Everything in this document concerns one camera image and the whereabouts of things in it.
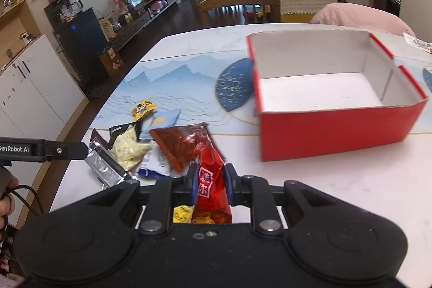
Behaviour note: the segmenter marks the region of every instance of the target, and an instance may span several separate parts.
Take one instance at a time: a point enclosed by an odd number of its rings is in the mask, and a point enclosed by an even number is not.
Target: cabinet door
[[[0,110],[0,136],[2,137],[15,137],[24,138],[25,136],[21,131],[13,124],[10,118]],[[36,178],[36,175],[40,169],[40,163],[25,163],[20,161],[13,161],[12,167],[6,167],[12,175],[14,175],[20,184],[27,184],[31,186]],[[25,189],[19,189],[18,193],[25,199],[29,191]],[[23,204],[21,200],[15,197],[15,211],[9,215],[9,223],[16,226],[16,223],[21,213]]]
[[[15,63],[63,122],[68,122],[83,101],[84,94],[61,63],[46,35],[38,38]]]
[[[0,107],[28,138],[55,140],[64,127],[30,79],[12,64],[0,75]]]

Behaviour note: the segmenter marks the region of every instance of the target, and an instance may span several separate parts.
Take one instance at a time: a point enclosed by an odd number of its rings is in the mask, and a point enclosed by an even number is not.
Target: cabinet handle
[[[31,72],[30,72],[29,68],[27,67],[27,65],[25,64],[25,62],[23,62],[22,60],[21,60],[21,62],[23,63],[23,65],[25,66],[25,68],[27,69],[27,71],[29,72],[29,74],[31,74]]]
[[[18,67],[19,72],[21,72],[21,75],[24,76],[24,78],[26,79],[27,77],[25,77],[24,72],[22,72],[21,68],[19,67],[19,65],[17,65],[16,67]]]

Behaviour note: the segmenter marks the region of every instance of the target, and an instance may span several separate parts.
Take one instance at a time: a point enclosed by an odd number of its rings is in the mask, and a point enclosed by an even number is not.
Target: red box
[[[247,41],[263,161],[400,142],[428,100],[365,31],[264,32]]]

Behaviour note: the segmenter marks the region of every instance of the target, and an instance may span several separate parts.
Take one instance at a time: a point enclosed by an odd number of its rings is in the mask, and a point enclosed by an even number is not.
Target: tv stand
[[[133,18],[133,21],[123,26],[120,31],[116,33],[116,36],[112,38],[109,43],[113,49],[118,52],[122,49],[127,42],[129,42],[138,32],[148,26],[153,20],[155,20],[160,14],[176,3],[177,0],[166,0],[168,5],[163,8],[159,13],[152,15],[150,11],[150,5],[156,0],[150,0],[148,2],[142,2],[136,6],[133,10],[137,18]]]

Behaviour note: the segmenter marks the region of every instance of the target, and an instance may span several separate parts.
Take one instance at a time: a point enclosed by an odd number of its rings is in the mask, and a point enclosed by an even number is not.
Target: pink cloth
[[[403,33],[406,32],[411,36],[416,36],[414,31],[396,15],[351,3],[326,5],[313,17],[311,23],[364,28],[398,36],[403,36]]]

